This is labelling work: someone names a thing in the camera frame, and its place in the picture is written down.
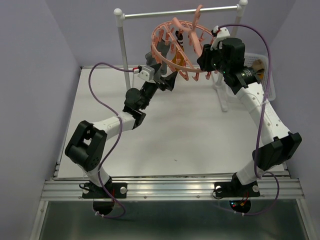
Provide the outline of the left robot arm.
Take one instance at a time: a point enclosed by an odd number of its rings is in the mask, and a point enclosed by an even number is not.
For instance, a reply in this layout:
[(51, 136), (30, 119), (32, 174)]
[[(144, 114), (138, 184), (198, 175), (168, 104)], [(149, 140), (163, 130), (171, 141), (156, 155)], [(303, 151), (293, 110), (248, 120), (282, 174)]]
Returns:
[(139, 127), (146, 114), (143, 112), (150, 104), (157, 90), (172, 91), (175, 87), (177, 71), (166, 77), (156, 77), (161, 64), (152, 66), (138, 66), (131, 69), (144, 83), (140, 89), (130, 88), (125, 93), (124, 107), (121, 112), (113, 111), (114, 116), (90, 123), (81, 121), (65, 148), (65, 155), (87, 175), (89, 181), (80, 184), (84, 194), (92, 197), (124, 198), (119, 187), (114, 187), (112, 178), (103, 168), (103, 156), (106, 142), (113, 138), (120, 138), (125, 131)]

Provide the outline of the grey sock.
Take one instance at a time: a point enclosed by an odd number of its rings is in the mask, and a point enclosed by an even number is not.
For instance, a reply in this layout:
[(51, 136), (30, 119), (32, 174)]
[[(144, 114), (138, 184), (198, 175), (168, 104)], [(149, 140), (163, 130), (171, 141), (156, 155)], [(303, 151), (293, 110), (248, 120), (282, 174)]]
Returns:
[[(146, 65), (147, 66), (152, 66), (157, 64), (156, 59), (153, 57), (152, 52), (149, 51), (148, 53), (145, 54), (145, 59), (146, 59)], [(164, 77), (167, 74), (167, 63), (162, 61), (161, 62), (161, 76)]]
[(168, 44), (166, 44), (166, 42), (163, 40), (160, 41), (156, 46), (157, 51), (161, 53), (161, 55), (165, 58), (167, 57), (167, 54), (170, 48), (171, 48), (171, 43), (169, 42)]

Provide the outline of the pink round clip hanger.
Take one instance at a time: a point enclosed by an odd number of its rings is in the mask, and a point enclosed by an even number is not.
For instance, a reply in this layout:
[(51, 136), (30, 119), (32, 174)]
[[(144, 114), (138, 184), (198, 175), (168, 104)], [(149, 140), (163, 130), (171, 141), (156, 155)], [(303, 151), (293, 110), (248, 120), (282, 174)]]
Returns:
[(199, 5), (192, 21), (174, 17), (158, 25), (151, 34), (150, 54), (157, 64), (166, 65), (172, 72), (177, 71), (183, 79), (189, 80), (189, 74), (197, 82), (202, 72), (189, 58), (185, 48), (199, 57), (205, 44), (212, 44), (215, 37), (211, 31), (200, 25), (201, 10)]

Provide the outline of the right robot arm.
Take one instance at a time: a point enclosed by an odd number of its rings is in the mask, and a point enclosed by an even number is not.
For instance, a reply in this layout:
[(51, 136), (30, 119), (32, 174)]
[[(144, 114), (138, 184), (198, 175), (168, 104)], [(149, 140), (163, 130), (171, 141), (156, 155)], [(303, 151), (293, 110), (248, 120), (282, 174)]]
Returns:
[(258, 128), (256, 147), (249, 163), (234, 173), (231, 181), (220, 183), (215, 196), (218, 199), (258, 197), (257, 179), (289, 160), (302, 137), (289, 130), (265, 98), (266, 92), (258, 74), (245, 65), (245, 45), (240, 39), (229, 37), (220, 40), (215, 47), (205, 44), (197, 63), (205, 72), (218, 71), (223, 75), (224, 82), (245, 106)]

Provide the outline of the mustard brown striped sock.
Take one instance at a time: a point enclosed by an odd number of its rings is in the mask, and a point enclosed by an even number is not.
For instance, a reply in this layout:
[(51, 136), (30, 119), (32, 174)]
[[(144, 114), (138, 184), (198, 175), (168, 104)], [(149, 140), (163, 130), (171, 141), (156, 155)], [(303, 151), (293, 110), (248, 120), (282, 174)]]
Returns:
[[(176, 30), (175, 31), (175, 37), (176, 37), (176, 41), (177, 41), (179, 47), (181, 48), (182, 51), (184, 51), (184, 44), (183, 44), (184, 37), (183, 37), (183, 34), (179, 30)], [(184, 57), (182, 56), (181, 52), (178, 49), (176, 49), (176, 53), (175, 53), (175, 56), (172, 59), (172, 62), (174, 64), (182, 66), (182, 67), (186, 66)]]

